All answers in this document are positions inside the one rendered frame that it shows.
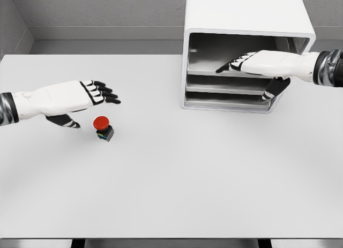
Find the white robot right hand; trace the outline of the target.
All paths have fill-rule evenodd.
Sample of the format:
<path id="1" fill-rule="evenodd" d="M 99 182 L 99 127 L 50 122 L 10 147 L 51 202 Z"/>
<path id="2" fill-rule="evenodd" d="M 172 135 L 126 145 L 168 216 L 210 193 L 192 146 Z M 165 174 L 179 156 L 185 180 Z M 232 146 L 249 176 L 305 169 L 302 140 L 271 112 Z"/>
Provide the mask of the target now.
<path id="1" fill-rule="evenodd" d="M 271 77 L 266 90 L 260 97 L 260 102 L 266 102 L 280 95 L 289 85 L 293 75 L 294 63 L 300 55 L 282 52 L 261 50 L 243 54 L 218 68 L 215 72 L 239 71 L 245 74 Z"/>

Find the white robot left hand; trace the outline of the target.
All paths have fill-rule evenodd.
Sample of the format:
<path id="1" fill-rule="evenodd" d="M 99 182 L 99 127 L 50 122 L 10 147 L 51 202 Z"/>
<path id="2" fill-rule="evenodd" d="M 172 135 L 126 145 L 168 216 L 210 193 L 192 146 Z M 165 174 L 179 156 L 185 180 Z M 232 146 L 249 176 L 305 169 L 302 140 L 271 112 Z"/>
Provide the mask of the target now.
<path id="1" fill-rule="evenodd" d="M 47 95 L 42 106 L 46 119 L 58 126 L 79 129 L 68 113 L 79 112 L 102 103 L 120 104 L 118 96 L 105 83 L 94 80 L 69 81 L 43 88 Z"/>

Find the white multi-storey storage cabinet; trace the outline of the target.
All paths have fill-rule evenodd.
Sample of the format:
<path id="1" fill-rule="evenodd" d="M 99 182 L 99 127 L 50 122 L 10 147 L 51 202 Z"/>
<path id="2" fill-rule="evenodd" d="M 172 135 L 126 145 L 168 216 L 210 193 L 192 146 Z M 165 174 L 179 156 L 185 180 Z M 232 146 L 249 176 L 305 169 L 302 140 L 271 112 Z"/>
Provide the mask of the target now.
<path id="1" fill-rule="evenodd" d="M 316 34 L 303 0 L 186 0 L 181 105 L 184 109 L 272 112 L 268 110 L 185 106 L 188 75 L 267 78 L 237 71 L 215 71 L 248 52 L 276 50 L 301 54 L 311 49 Z"/>

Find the grey cabinet drawer tray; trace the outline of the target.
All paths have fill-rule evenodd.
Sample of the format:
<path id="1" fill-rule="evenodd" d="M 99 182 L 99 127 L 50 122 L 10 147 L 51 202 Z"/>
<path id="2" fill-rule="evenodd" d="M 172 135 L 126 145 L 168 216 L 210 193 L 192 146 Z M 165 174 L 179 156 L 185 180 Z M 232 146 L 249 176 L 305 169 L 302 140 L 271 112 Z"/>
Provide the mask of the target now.
<path id="1" fill-rule="evenodd" d="M 201 108 L 225 108 L 268 110 L 271 101 L 260 102 L 258 95 L 186 92 L 185 106 Z"/>
<path id="2" fill-rule="evenodd" d="M 187 92 L 262 95 L 270 83 L 267 78 L 188 75 Z"/>

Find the red button load switch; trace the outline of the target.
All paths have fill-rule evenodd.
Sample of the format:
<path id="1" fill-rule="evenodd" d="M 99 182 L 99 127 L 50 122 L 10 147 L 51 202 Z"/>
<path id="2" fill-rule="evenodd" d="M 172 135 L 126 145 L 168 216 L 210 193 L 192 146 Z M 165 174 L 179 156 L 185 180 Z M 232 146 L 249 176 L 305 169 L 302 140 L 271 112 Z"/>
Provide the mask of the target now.
<path id="1" fill-rule="evenodd" d="M 96 129 L 96 134 L 99 139 L 110 142 L 114 135 L 114 129 L 110 125 L 110 121 L 105 116 L 99 116 L 93 121 L 93 126 Z"/>

